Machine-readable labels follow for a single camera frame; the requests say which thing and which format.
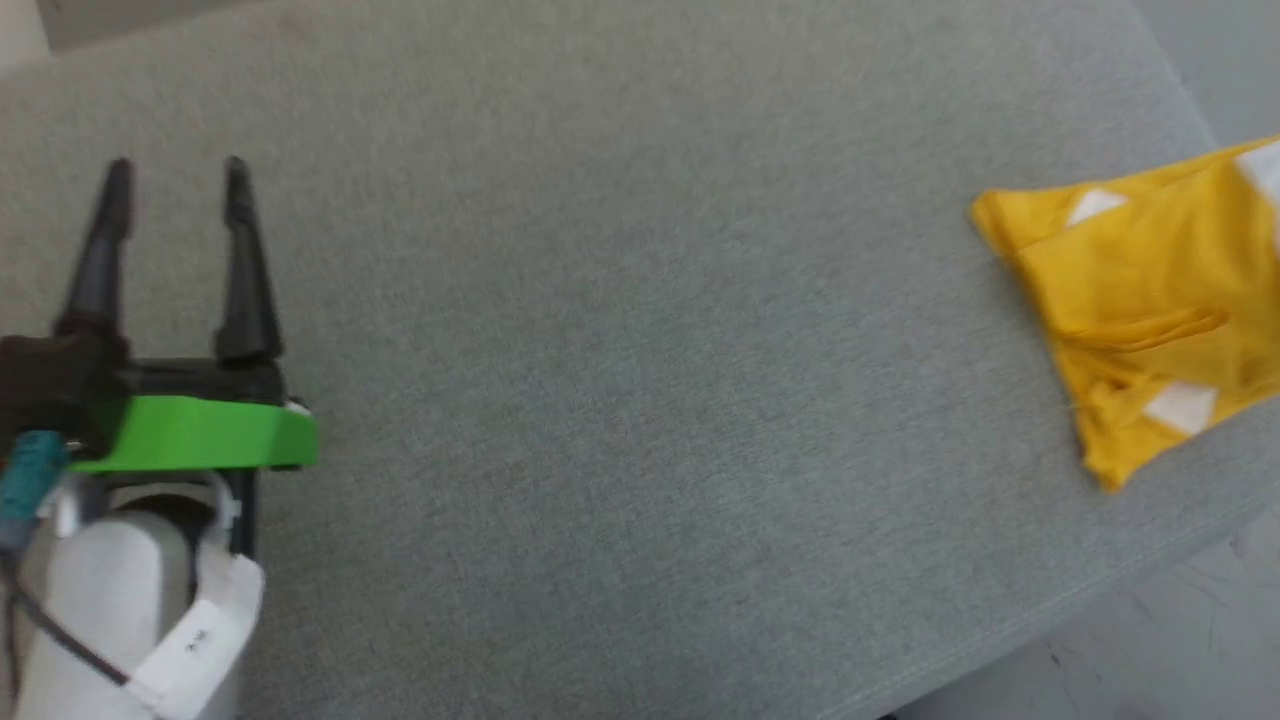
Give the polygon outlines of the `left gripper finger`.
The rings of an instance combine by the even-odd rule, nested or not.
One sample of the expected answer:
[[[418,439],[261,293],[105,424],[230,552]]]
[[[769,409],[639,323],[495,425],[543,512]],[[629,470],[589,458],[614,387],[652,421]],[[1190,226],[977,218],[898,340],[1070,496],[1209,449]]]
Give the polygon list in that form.
[[[122,254],[131,234],[134,167],[127,158],[108,165],[83,249],[55,320],[58,334],[92,333],[114,348],[122,334]]]
[[[238,156],[225,164],[223,219],[230,251],[215,357],[225,365],[273,363],[283,355],[283,340],[250,168]]]

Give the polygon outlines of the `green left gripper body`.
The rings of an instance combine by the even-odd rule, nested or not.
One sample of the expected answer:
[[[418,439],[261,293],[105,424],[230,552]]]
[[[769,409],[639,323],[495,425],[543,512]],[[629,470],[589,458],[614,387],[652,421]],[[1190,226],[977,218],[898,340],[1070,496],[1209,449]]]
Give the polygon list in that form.
[[[125,369],[131,405],[109,454],[78,473],[259,470],[317,461],[317,423],[275,363],[152,360]]]

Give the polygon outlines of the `yellow shirt with white patches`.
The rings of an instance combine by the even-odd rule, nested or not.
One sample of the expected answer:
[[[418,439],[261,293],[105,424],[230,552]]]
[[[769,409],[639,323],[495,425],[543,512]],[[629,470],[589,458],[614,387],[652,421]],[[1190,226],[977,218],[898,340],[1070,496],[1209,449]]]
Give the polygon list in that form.
[[[970,219],[1036,310],[1107,492],[1280,398],[1280,135],[1134,176],[988,190]]]

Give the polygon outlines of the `grey fabric sofa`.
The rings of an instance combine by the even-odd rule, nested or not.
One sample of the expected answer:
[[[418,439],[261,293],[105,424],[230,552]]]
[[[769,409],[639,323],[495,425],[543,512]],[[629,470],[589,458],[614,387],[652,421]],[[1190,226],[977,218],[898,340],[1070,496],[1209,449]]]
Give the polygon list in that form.
[[[966,217],[1208,147],[1117,0],[274,0],[0,77],[0,331],[127,156],[206,350],[248,163],[321,457],[244,720],[874,717],[1275,491],[1261,410],[1100,492]]]

